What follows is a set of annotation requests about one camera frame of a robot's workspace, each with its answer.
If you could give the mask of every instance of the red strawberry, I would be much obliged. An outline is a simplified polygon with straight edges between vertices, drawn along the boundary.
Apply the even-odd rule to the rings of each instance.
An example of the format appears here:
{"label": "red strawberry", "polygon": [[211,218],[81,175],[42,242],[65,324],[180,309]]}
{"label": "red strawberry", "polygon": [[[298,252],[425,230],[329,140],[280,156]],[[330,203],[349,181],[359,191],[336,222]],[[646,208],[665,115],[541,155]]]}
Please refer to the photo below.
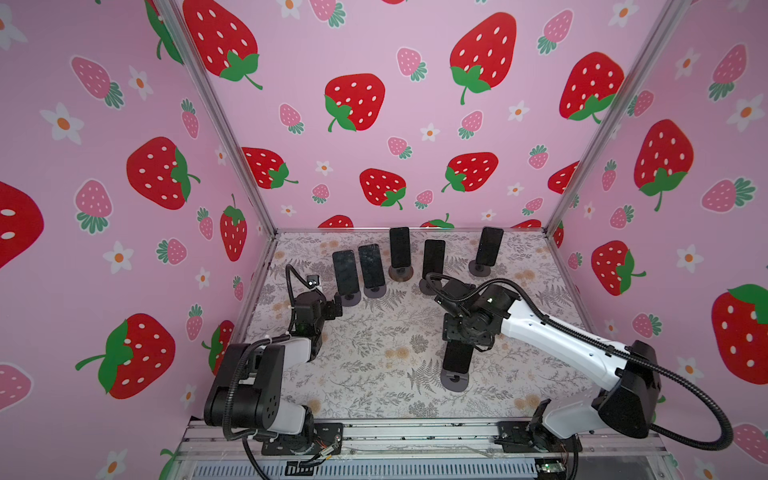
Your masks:
{"label": "red strawberry", "polygon": [[544,36],[538,39],[538,53],[540,55],[549,55],[549,52],[558,47],[558,43],[565,40],[568,32],[571,30],[571,23],[574,21],[572,10],[563,10],[558,13],[544,26]]}
{"label": "red strawberry", "polygon": [[243,286],[243,281],[240,279],[239,276],[235,276],[234,280],[232,280],[232,288],[235,289],[235,298],[242,302],[243,289],[245,287]]}
{"label": "red strawberry", "polygon": [[360,187],[366,199],[377,207],[400,206],[400,200],[406,195],[406,181],[399,175],[384,170],[369,168],[360,174]]}
{"label": "red strawberry", "polygon": [[328,186],[325,184],[318,184],[312,189],[312,200],[318,204],[324,204],[331,193],[328,191]]}
{"label": "red strawberry", "polygon": [[315,12],[317,19],[321,22],[328,22],[329,27],[340,28],[344,25],[346,13],[341,2],[336,2],[336,0],[310,0],[310,5],[312,5],[312,11]]}
{"label": "red strawberry", "polygon": [[513,225],[511,228],[541,228],[541,220],[526,220]]}
{"label": "red strawberry", "polygon": [[100,181],[86,180],[74,196],[74,205],[80,210],[75,218],[83,231],[95,235],[109,227],[107,217],[112,215],[112,200]]}
{"label": "red strawberry", "polygon": [[654,103],[654,94],[648,90],[643,90],[639,95],[635,95],[627,108],[627,115],[630,117],[640,117]]}
{"label": "red strawberry", "polygon": [[219,372],[221,361],[224,359],[224,353],[227,352],[227,347],[230,345],[234,328],[235,325],[231,321],[224,320],[210,338],[210,346],[206,345],[205,340],[203,340],[203,348],[210,350],[210,353],[208,353],[208,366],[214,375]]}
{"label": "red strawberry", "polygon": [[419,210],[424,210],[429,206],[429,204],[432,202],[432,200],[435,198],[435,195],[432,193],[431,190],[424,190],[420,194],[416,195],[416,202],[414,205],[416,205],[416,208]]}
{"label": "red strawberry", "polygon": [[568,258],[568,266],[573,270],[576,270],[578,267],[581,266],[581,260],[582,260],[581,253],[573,252],[571,256]]}
{"label": "red strawberry", "polygon": [[607,164],[605,164],[605,172],[603,172],[603,191],[609,191],[616,181],[616,162],[611,158]]}
{"label": "red strawberry", "polygon": [[214,0],[184,0],[181,8],[205,68],[229,81],[245,77],[261,90],[248,76],[259,67],[259,46],[248,27]]}
{"label": "red strawberry", "polygon": [[531,157],[528,159],[528,163],[536,170],[543,168],[547,160],[549,160],[549,154],[544,145],[536,145],[531,149],[529,155]]}
{"label": "red strawberry", "polygon": [[557,248],[560,248],[560,245],[563,244],[563,239],[565,238],[565,228],[563,228],[563,223],[558,223],[558,227],[554,229],[554,233],[552,234],[552,239],[554,240],[554,244],[557,246]]}
{"label": "red strawberry", "polygon": [[733,83],[741,78],[744,70],[746,70],[746,45],[739,43],[728,51],[725,58],[712,72],[713,84],[710,85],[710,100],[718,101],[733,91],[736,88]]}
{"label": "red strawberry", "polygon": [[187,202],[192,191],[190,178],[200,183],[187,172],[187,159],[166,137],[141,145],[128,157],[126,171],[134,190],[168,210],[178,210]]}
{"label": "red strawberry", "polygon": [[190,308],[189,316],[187,319],[187,338],[192,342],[203,329],[203,308],[195,303]]}
{"label": "red strawberry", "polygon": [[0,182],[0,268],[31,247],[43,226],[43,214],[35,201]]}
{"label": "red strawberry", "polygon": [[344,75],[329,81],[326,85],[326,111],[333,120],[328,125],[328,131],[337,121],[345,130],[371,128],[382,109],[384,90],[379,77],[370,73]]}
{"label": "red strawberry", "polygon": [[413,150],[408,146],[408,142],[402,138],[390,137],[386,142],[389,147],[389,153],[400,158],[409,158],[413,155]]}
{"label": "red strawberry", "polygon": [[499,12],[486,18],[458,41],[451,52],[453,81],[478,94],[504,80],[512,65],[518,25],[515,17]]}
{"label": "red strawberry", "polygon": [[184,60],[181,59],[181,55],[179,55],[176,44],[174,44],[174,40],[170,37],[170,33],[168,33],[168,29],[165,27],[165,23],[160,16],[160,12],[157,10],[157,6],[154,4],[154,0],[145,0],[144,4],[147,7],[147,17],[149,18],[149,24],[152,26],[152,29],[157,34],[157,36],[160,37],[160,41],[157,43],[157,59],[161,60],[160,46],[165,45],[165,51],[168,52],[170,57],[184,65]]}
{"label": "red strawberry", "polygon": [[187,132],[189,132],[190,137],[197,138],[197,132],[200,131],[200,123],[197,121],[196,111],[192,107],[192,102],[189,101],[189,98],[185,98],[181,102],[181,110],[181,121],[187,128]]}
{"label": "red strawberry", "polygon": [[536,210],[540,209],[541,205],[543,204],[544,204],[544,199],[541,197],[535,198],[529,201],[528,203],[525,204],[525,208],[523,209],[523,215],[525,215],[526,217],[528,215],[533,215],[533,213]]}
{"label": "red strawberry", "polygon": [[694,163],[694,146],[672,120],[655,123],[643,140],[634,165],[634,184],[649,197],[661,196],[680,185]]}
{"label": "red strawberry", "polygon": [[619,207],[611,215],[609,223],[613,228],[622,229],[627,226],[627,223],[632,223],[634,218],[634,209],[631,205],[624,205],[624,208]]}
{"label": "red strawberry", "polygon": [[106,353],[92,356],[74,366],[104,359],[98,380],[104,391],[116,399],[127,399],[160,378],[176,354],[176,343],[157,320],[145,313],[129,316],[107,338]]}
{"label": "red strawberry", "polygon": [[32,377],[21,367],[0,362],[0,412],[27,398],[34,384]]}
{"label": "red strawberry", "polygon": [[197,211],[197,221],[200,223],[200,233],[205,240],[214,238],[214,220],[208,215],[208,210],[201,207]]}
{"label": "red strawberry", "polygon": [[450,214],[445,214],[445,220],[436,218],[429,222],[422,223],[422,228],[453,228],[453,223],[448,223],[448,218],[450,216]]}
{"label": "red strawberry", "polygon": [[219,221],[221,240],[224,250],[231,261],[235,262],[243,254],[245,239],[248,236],[248,226],[245,223],[243,211],[236,207],[235,196],[232,194],[232,204],[224,209]]}
{"label": "red strawberry", "polygon": [[125,103],[123,92],[120,91],[120,85],[117,82],[109,81],[109,74],[104,67],[95,61],[77,55],[72,57],[71,65],[72,71],[78,76],[83,88],[93,98],[103,100],[108,107],[120,110]]}
{"label": "red strawberry", "polygon": [[295,135],[304,132],[304,124],[301,123],[301,115],[295,108],[288,104],[280,105],[280,121],[288,127],[288,131]]}
{"label": "red strawberry", "polygon": [[328,220],[322,222],[317,228],[354,228],[352,221],[349,217],[344,215],[335,215]]}
{"label": "red strawberry", "polygon": [[730,372],[749,383],[768,384],[768,290],[747,284],[718,296],[712,327]]}
{"label": "red strawberry", "polygon": [[632,285],[633,276],[645,276],[634,272],[634,257],[624,242],[613,240],[600,245],[592,252],[592,271],[608,293],[619,296]]}
{"label": "red strawberry", "polygon": [[445,179],[449,182],[441,191],[450,186],[457,192],[473,192],[493,175],[498,167],[498,157],[490,152],[463,154],[453,157],[445,170]]}
{"label": "red strawberry", "polygon": [[733,427],[733,443],[758,462],[768,465],[768,432],[750,423]]}
{"label": "red strawberry", "polygon": [[661,333],[661,322],[659,317],[654,316],[653,313],[648,313],[647,315],[641,313],[632,320],[632,328],[641,336],[650,339],[653,336],[659,336]]}
{"label": "red strawberry", "polygon": [[571,178],[574,176],[574,172],[578,167],[578,162],[574,162],[568,165],[566,168],[562,168],[552,174],[547,182],[547,187],[556,194],[562,195],[565,192],[565,188],[571,182]]}
{"label": "red strawberry", "polygon": [[568,120],[584,120],[611,106],[624,71],[605,53],[593,51],[578,61],[571,70],[560,98],[560,116]]}
{"label": "red strawberry", "polygon": [[459,128],[458,135],[462,140],[469,140],[475,135],[476,131],[480,130],[481,126],[482,112],[480,110],[473,111],[462,120],[462,127]]}
{"label": "red strawberry", "polygon": [[282,187],[285,182],[299,183],[297,180],[288,180],[288,165],[275,152],[265,148],[243,147],[243,153],[259,187],[269,190]]}
{"label": "red strawberry", "polygon": [[735,182],[725,179],[717,182],[701,197],[701,206],[719,214],[724,214],[733,207],[743,207],[754,198],[757,187],[751,180],[739,178]]}
{"label": "red strawberry", "polygon": [[157,259],[163,263],[178,265],[187,258],[187,248],[175,238],[161,241],[157,244]]}
{"label": "red strawberry", "polygon": [[411,81],[421,81],[427,75],[427,64],[422,61],[422,54],[411,48],[400,48],[397,51],[397,66],[400,73],[410,77]]}

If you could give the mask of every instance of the pink wall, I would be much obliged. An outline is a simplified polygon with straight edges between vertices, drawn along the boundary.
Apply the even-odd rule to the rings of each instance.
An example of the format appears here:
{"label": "pink wall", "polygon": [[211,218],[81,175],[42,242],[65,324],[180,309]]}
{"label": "pink wall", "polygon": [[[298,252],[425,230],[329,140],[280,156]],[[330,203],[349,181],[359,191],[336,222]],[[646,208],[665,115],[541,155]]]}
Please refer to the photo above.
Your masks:
{"label": "pink wall", "polygon": [[[768,477],[765,18],[764,2],[691,6],[641,89],[653,95],[650,106],[651,96],[640,93],[640,106],[621,120],[564,219],[559,253],[576,269],[571,275],[598,333],[650,343],[661,365],[694,381],[741,425],[735,444],[722,452],[666,442],[688,479]],[[711,88],[729,93],[713,101]],[[612,184],[604,169],[610,161]],[[652,181],[662,166],[667,178]],[[654,211],[659,188],[663,198]],[[603,247],[615,240],[623,244]],[[647,275],[609,266],[619,250],[631,252],[634,272]],[[624,284],[616,281],[622,275]],[[691,394],[669,381],[662,393],[660,425],[717,437],[713,417]]]}
{"label": "pink wall", "polygon": [[[0,5],[0,477],[158,478],[170,458],[161,451],[175,450],[190,415],[202,413],[214,377],[201,341],[210,345],[220,323],[237,318],[243,302],[233,279],[248,291],[266,237],[233,167],[217,161],[219,138],[185,67],[165,47],[157,58],[144,2],[7,3]],[[114,97],[103,87],[111,82]],[[107,97],[123,103],[111,108]],[[191,135],[185,98],[196,110],[196,119],[184,115]],[[137,150],[156,137],[168,140]],[[174,170],[181,168],[174,145],[200,178],[186,202],[188,177]],[[86,197],[76,198],[81,187]],[[220,235],[231,194],[247,225],[237,261]],[[212,220],[204,225],[210,239],[200,207]],[[177,239],[186,256],[172,241],[168,263],[158,260],[163,239]],[[190,322],[190,341],[195,305],[202,324]]]}
{"label": "pink wall", "polygon": [[[417,227],[446,214],[457,227],[546,223],[561,199],[551,188],[561,191],[597,127],[567,117],[582,95],[615,93],[665,2],[178,3],[275,224],[315,228],[336,215],[356,227]],[[474,65],[483,72],[473,79],[463,69]],[[480,93],[461,104],[464,86]],[[330,112],[341,120],[328,132]],[[531,154],[538,145],[547,150]],[[468,169],[453,179],[467,191],[449,185],[449,165]],[[383,172],[368,171],[362,185],[368,169]]]}

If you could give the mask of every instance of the white flower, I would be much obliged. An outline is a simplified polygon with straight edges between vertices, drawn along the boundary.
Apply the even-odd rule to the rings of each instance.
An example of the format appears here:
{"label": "white flower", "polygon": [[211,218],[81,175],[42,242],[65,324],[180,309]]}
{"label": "white flower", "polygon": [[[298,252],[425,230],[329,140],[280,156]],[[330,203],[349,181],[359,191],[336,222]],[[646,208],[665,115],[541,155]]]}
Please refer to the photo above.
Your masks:
{"label": "white flower", "polygon": [[525,106],[525,102],[520,100],[520,103],[509,108],[510,115],[507,120],[523,121],[523,115],[527,114],[530,110],[530,108]]}
{"label": "white flower", "polygon": [[422,141],[435,141],[435,137],[437,137],[438,133],[440,133],[440,130],[435,128],[434,124],[429,124],[427,125],[427,128],[422,128]]}
{"label": "white flower", "polygon": [[210,286],[210,284],[208,283],[210,279],[210,272],[207,272],[203,267],[200,267],[200,274],[195,275],[194,279],[197,280],[198,290],[202,290],[204,286]]}
{"label": "white flower", "polygon": [[509,190],[507,192],[507,195],[515,195],[517,197],[520,194],[520,192],[525,190],[525,187],[521,187],[520,182],[518,182],[512,185],[511,187],[507,187],[507,189]]}
{"label": "white flower", "polygon": [[717,480],[715,466],[712,463],[704,463],[698,457],[694,457],[696,462],[696,476],[701,480]]}
{"label": "white flower", "polygon": [[677,374],[689,382],[696,383],[696,379],[704,378],[704,374],[696,368],[696,359],[677,357],[677,363],[680,365],[680,368],[677,369]]}
{"label": "white flower", "polygon": [[594,207],[592,207],[592,202],[584,205],[584,217],[588,218],[589,220],[592,220],[592,214],[594,213]]}
{"label": "white flower", "polygon": [[3,50],[10,49],[11,40],[27,42],[27,38],[11,23],[11,20],[13,20],[11,7],[0,3],[0,25],[3,25],[3,28],[0,28],[0,48]]}
{"label": "white flower", "polygon": [[696,255],[696,246],[690,245],[687,249],[677,249],[677,256],[680,258],[677,261],[677,266],[684,266],[689,272],[696,271],[696,264],[704,261],[704,257]]}
{"label": "white flower", "polygon": [[321,172],[326,177],[328,176],[328,172],[332,172],[333,169],[330,166],[330,162],[315,162],[317,164],[317,168],[315,169],[315,172]]}
{"label": "white flower", "polygon": [[276,0],[277,4],[282,6],[280,9],[280,13],[283,14],[283,18],[286,18],[288,15],[294,17],[296,20],[299,19],[299,7],[301,6],[301,2],[303,0]]}
{"label": "white flower", "polygon": [[614,4],[614,16],[611,17],[608,26],[619,24],[620,27],[624,27],[629,16],[640,10],[640,7],[633,5],[633,3],[634,0],[625,0],[624,3]]}
{"label": "white flower", "polygon": [[224,151],[224,147],[219,145],[219,147],[214,152],[216,154],[216,160],[219,163],[219,165],[224,165],[226,167],[227,165],[227,152]]}
{"label": "white flower", "polygon": [[190,403],[194,403],[194,391],[197,390],[197,385],[192,386],[189,383],[187,384],[187,388],[184,389],[184,394],[179,399],[184,404],[184,410],[187,409],[187,407],[190,405]]}
{"label": "white flower", "polygon": [[735,8],[737,12],[741,13],[746,10],[746,6],[750,3],[750,0],[730,0],[728,9]]}
{"label": "white flower", "polygon": [[112,263],[112,273],[115,274],[120,270],[130,270],[132,268],[131,257],[134,255],[134,249],[123,249],[122,243],[115,242],[112,250],[102,255],[104,260]]}
{"label": "white flower", "polygon": [[611,140],[616,140],[616,136],[618,135],[620,129],[621,124],[617,124],[616,127],[614,127],[614,130],[611,132]]}
{"label": "white flower", "polygon": [[128,81],[128,84],[131,86],[131,88],[139,90],[141,100],[147,100],[147,95],[154,93],[152,87],[150,87],[147,83],[147,72],[136,71],[136,69],[130,65],[128,65],[128,70],[131,71],[131,79]]}
{"label": "white flower", "polygon": [[123,450],[120,453],[109,452],[107,455],[107,464],[96,474],[96,479],[112,480],[116,475],[120,475],[125,471],[125,454],[128,453],[128,449]]}
{"label": "white flower", "polygon": [[616,334],[619,333],[619,330],[616,328],[616,323],[613,320],[605,320],[605,332],[612,339],[616,338]]}
{"label": "white flower", "polygon": [[746,126],[750,124],[752,120],[759,120],[765,117],[766,112],[760,108],[760,104],[763,102],[763,94],[757,95],[751,101],[737,100],[736,101],[736,113],[728,117],[725,123],[736,124],[736,128],[739,132],[746,130]]}
{"label": "white flower", "polygon": [[674,64],[674,66],[677,67],[677,73],[674,75],[674,79],[677,80],[683,75],[690,77],[690,74],[694,71],[694,63],[699,61],[700,56],[701,53],[694,53],[693,47],[688,48],[685,55]]}
{"label": "white flower", "polygon": [[66,137],[76,144],[80,144],[80,134],[78,130],[83,128],[85,123],[79,118],[70,117],[67,108],[61,102],[56,105],[56,111],[40,110],[40,115],[53,127],[51,136],[54,140],[61,140]]}

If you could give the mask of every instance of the strawberry patterned wallpaper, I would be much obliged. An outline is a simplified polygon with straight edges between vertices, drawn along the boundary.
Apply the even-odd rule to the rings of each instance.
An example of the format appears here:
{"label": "strawberry patterned wallpaper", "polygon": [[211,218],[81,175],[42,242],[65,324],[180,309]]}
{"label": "strawberry patterned wallpaper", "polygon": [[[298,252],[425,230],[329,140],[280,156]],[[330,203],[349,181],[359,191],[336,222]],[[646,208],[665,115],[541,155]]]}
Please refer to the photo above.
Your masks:
{"label": "strawberry patterned wallpaper", "polygon": [[540,227],[665,3],[176,1],[282,228]]}
{"label": "strawberry patterned wallpaper", "polygon": [[2,478],[166,478],[202,414],[266,236],[180,61],[152,2],[0,0]]}
{"label": "strawberry patterned wallpaper", "polygon": [[[564,219],[568,262],[597,333],[651,344],[734,425],[722,452],[667,440],[681,478],[768,478],[765,19],[756,0],[691,5]],[[712,440],[677,384],[658,423]]]}

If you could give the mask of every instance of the pink strawberry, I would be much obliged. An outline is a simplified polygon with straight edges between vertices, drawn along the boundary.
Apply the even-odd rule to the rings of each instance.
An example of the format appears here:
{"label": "pink strawberry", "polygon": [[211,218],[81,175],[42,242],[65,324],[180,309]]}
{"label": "pink strawberry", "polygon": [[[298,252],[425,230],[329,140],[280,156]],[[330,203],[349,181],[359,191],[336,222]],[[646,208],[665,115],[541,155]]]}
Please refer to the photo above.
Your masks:
{"label": "pink strawberry", "polygon": [[243,281],[240,279],[239,276],[235,277],[235,280],[232,280],[232,288],[235,289],[235,298],[242,301],[243,300],[243,289],[245,288],[243,286]]}
{"label": "pink strawberry", "polygon": [[301,123],[301,115],[295,108],[288,104],[280,105],[280,121],[288,127],[288,131],[295,135],[301,135],[304,131],[304,124]]}
{"label": "pink strawberry", "polygon": [[641,336],[650,339],[653,336],[659,336],[661,333],[661,322],[659,317],[654,316],[653,313],[648,313],[647,315],[641,313],[632,320],[632,328]]}
{"label": "pink strawberry", "polygon": [[408,158],[413,155],[413,150],[408,146],[408,142],[402,138],[390,137],[386,142],[389,147],[389,153],[397,155],[400,158]]}
{"label": "pink strawberry", "polygon": [[336,0],[310,0],[312,11],[321,22],[328,22],[331,28],[339,28],[344,25],[346,13],[341,3]]}
{"label": "pink strawberry", "polygon": [[609,191],[616,181],[616,162],[614,159],[610,159],[605,164],[605,172],[603,172],[603,191]]}
{"label": "pink strawberry", "polygon": [[203,329],[203,309],[196,303],[192,306],[187,319],[187,338],[193,342]]}
{"label": "pink strawberry", "polygon": [[544,145],[536,145],[529,153],[531,158],[528,159],[528,163],[536,170],[543,168],[549,160],[549,154],[547,148]]}
{"label": "pink strawberry", "polygon": [[730,49],[712,72],[714,83],[710,85],[710,100],[718,101],[733,91],[736,88],[733,83],[741,78],[744,70],[746,70],[746,45],[739,43]]}
{"label": "pink strawberry", "polygon": [[578,267],[581,266],[581,261],[582,261],[581,253],[573,252],[571,256],[568,258],[568,266],[573,270],[576,270]]}
{"label": "pink strawberry", "polygon": [[201,207],[197,211],[197,221],[200,223],[200,233],[205,240],[214,238],[214,220],[208,215],[208,210]]}
{"label": "pink strawberry", "polygon": [[416,203],[414,205],[416,205],[416,208],[419,210],[424,210],[432,202],[432,198],[434,198],[432,191],[424,190],[420,194],[416,195]]}
{"label": "pink strawberry", "polygon": [[462,127],[459,128],[458,135],[463,140],[469,140],[475,135],[476,131],[480,130],[481,126],[482,112],[480,110],[473,111],[462,120]]}
{"label": "pink strawberry", "polygon": [[157,244],[157,259],[163,263],[170,263],[171,265],[178,265],[187,258],[187,248],[175,238],[171,238],[166,241]]}
{"label": "pink strawberry", "polygon": [[21,367],[0,362],[0,412],[27,398],[33,385],[32,377]]}
{"label": "pink strawberry", "polygon": [[751,180],[739,178],[735,182],[721,180],[701,197],[701,206],[719,214],[731,211],[733,207],[743,207],[754,198],[757,187]]}
{"label": "pink strawberry", "polygon": [[613,228],[622,229],[627,226],[627,223],[632,223],[634,218],[634,209],[631,205],[624,205],[624,208],[619,207],[616,209],[613,215],[611,215],[611,226]]}
{"label": "pink strawberry", "polygon": [[733,443],[750,457],[768,465],[768,432],[763,433],[750,423],[742,423],[733,427]]}
{"label": "pink strawberry", "polygon": [[328,200],[328,197],[330,197],[330,194],[327,185],[319,184],[312,189],[312,200],[316,201],[318,204],[324,204],[326,200]]}
{"label": "pink strawberry", "polygon": [[120,110],[125,103],[122,98],[123,92],[120,91],[120,85],[117,82],[109,81],[109,74],[104,67],[77,55],[72,57],[71,65],[72,71],[89,94],[103,100],[108,107]]}
{"label": "pink strawberry", "polygon": [[528,215],[533,215],[533,213],[536,210],[540,209],[541,205],[543,204],[544,204],[544,199],[541,197],[535,198],[529,201],[528,203],[525,204],[525,208],[523,209],[523,215],[525,215],[526,217]]}
{"label": "pink strawberry", "polygon": [[411,81],[421,81],[427,75],[427,64],[422,61],[422,54],[411,48],[400,48],[397,51],[397,65],[400,73],[410,77]]}
{"label": "pink strawberry", "polygon": [[639,95],[635,95],[627,108],[627,115],[630,117],[640,117],[654,103],[654,94],[648,90],[643,90]]}
{"label": "pink strawberry", "polygon": [[74,205],[80,210],[75,218],[83,231],[94,235],[109,227],[107,217],[112,215],[112,201],[100,181],[86,180],[74,196]]}
{"label": "pink strawberry", "polygon": [[196,112],[192,107],[192,102],[189,98],[185,98],[181,102],[181,110],[181,121],[184,122],[184,126],[187,128],[190,137],[197,138],[197,132],[200,131],[200,124],[197,122],[197,117],[195,116]]}
{"label": "pink strawberry", "polygon": [[558,13],[544,26],[544,36],[538,39],[538,53],[540,55],[549,55],[549,52],[558,47],[558,43],[565,40],[568,32],[571,30],[571,23],[574,21],[572,10],[563,10]]}

